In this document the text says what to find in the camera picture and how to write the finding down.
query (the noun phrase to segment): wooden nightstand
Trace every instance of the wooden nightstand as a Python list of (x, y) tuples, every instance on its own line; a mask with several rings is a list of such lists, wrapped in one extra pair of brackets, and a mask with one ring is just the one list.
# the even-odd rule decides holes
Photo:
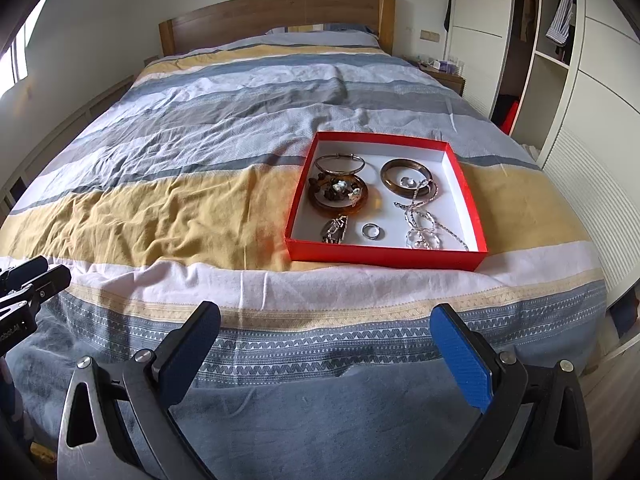
[(462, 95), (462, 91), (465, 89), (465, 78), (455, 74), (447, 74), (446, 72), (440, 72), (430, 66), (419, 64), (418, 68), (424, 73), (429, 74), (438, 83), (447, 88), (451, 88), (458, 95)]

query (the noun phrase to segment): jewelry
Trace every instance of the jewelry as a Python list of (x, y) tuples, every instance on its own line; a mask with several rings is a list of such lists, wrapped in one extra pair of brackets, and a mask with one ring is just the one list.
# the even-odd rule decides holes
[(369, 240), (377, 240), (381, 231), (380, 226), (376, 224), (364, 224), (362, 226), (362, 235)]
[[(469, 246), (464, 242), (464, 240), (462, 240), (449, 228), (438, 222), (426, 209), (422, 209), (435, 198), (435, 195), (428, 200), (415, 203), (418, 189), (420, 189), (423, 183), (424, 181), (422, 181), (420, 183), (420, 186), (418, 186), (418, 188), (414, 191), (414, 196), (412, 197), (411, 203), (409, 205), (394, 202), (394, 206), (404, 210), (404, 219), (409, 224), (409, 230), (407, 231), (405, 237), (405, 243), (407, 247), (412, 249), (438, 250), (440, 248), (440, 237), (438, 236), (436, 229), (440, 228), (443, 231), (449, 233), (451, 237), (458, 241), (465, 248), (465, 251), (468, 251)], [(427, 222), (430, 222), (431, 225), (428, 227), (420, 225), (415, 218), (416, 214), (420, 218), (424, 218), (425, 220), (427, 220)]]
[[(402, 184), (402, 186), (398, 186), (398, 184), (387, 176), (387, 173), (391, 168), (411, 168), (412, 170), (421, 173), (424, 180), (422, 180), (420, 184), (418, 184), (417, 188), (415, 188), (415, 180), (404, 176), (400, 179), (400, 184)], [(408, 158), (394, 158), (393, 160), (386, 162), (380, 170), (380, 179), (389, 191), (396, 195), (404, 196), (405, 198), (415, 196), (415, 190), (418, 192), (416, 196), (432, 195), (432, 197), (435, 197), (438, 192), (438, 186), (433, 181), (431, 171), (419, 162), (409, 160)]]
[(344, 240), (344, 232), (347, 230), (349, 217), (340, 215), (338, 218), (329, 220), (322, 227), (320, 234), (325, 244), (340, 244)]
[[(360, 166), (355, 170), (349, 170), (349, 171), (327, 170), (326, 168), (322, 167), (322, 165), (320, 164), (320, 161), (328, 158), (350, 158), (351, 160), (359, 160)], [(333, 176), (355, 175), (359, 171), (362, 171), (362, 169), (366, 166), (366, 164), (367, 163), (364, 161), (364, 159), (361, 156), (353, 155), (353, 153), (336, 153), (335, 155), (323, 155), (316, 158), (316, 161), (315, 161), (315, 165), (316, 165), (316, 168), (318, 168), (318, 170), (320, 170), (322, 173), (333, 175)]]
[[(359, 176), (344, 175), (338, 178), (320, 173), (318, 177), (322, 178), (309, 179), (306, 196), (311, 205), (319, 212), (329, 213), (332, 217), (350, 215), (357, 213), (367, 203), (369, 189)], [(321, 191), (329, 202), (348, 201), (349, 203), (342, 206), (331, 206), (320, 202), (317, 194)]]

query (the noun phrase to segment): window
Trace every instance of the window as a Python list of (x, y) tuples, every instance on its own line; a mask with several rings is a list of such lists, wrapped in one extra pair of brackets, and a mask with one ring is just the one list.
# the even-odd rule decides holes
[(24, 25), (18, 31), (9, 49), (0, 57), (0, 96), (15, 85), (20, 79), (27, 77), (27, 59), (25, 50), (31, 39), (31, 34), (38, 21), (40, 11), (46, 0), (40, 0)]

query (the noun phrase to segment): metal screw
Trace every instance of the metal screw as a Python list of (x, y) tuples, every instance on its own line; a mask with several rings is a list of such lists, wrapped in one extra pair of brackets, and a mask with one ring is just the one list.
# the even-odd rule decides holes
[(133, 355), (133, 358), (138, 363), (146, 363), (147, 361), (150, 361), (153, 356), (154, 353), (151, 350), (149, 350), (148, 348), (143, 348), (142, 350), (138, 350)]
[(90, 364), (91, 358), (88, 355), (85, 355), (84, 357), (78, 359), (76, 366), (78, 366), (78, 368), (87, 368)]
[(574, 364), (571, 361), (567, 361), (566, 359), (562, 359), (562, 361), (560, 361), (560, 368), (562, 370), (564, 370), (565, 372), (573, 372), (574, 371)]
[(514, 365), (517, 361), (516, 354), (513, 352), (500, 352), (500, 361), (506, 365)]

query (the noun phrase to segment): bedspread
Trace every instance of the bedspread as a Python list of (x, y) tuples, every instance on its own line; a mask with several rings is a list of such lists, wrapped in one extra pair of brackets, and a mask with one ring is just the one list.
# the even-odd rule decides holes
[[(72, 271), (7, 357), (41, 438), (78, 357), (154, 348), (203, 300), (223, 326), (174, 415), (220, 478), (435, 473), (476, 416), (436, 359), (443, 301), (494, 348), (584, 364), (605, 286), (576, 215), (516, 142), (367, 38), (273, 34), (158, 60), (29, 186), (0, 266), (43, 254)], [(290, 261), (317, 130), (449, 142), (490, 255), (476, 272)]]

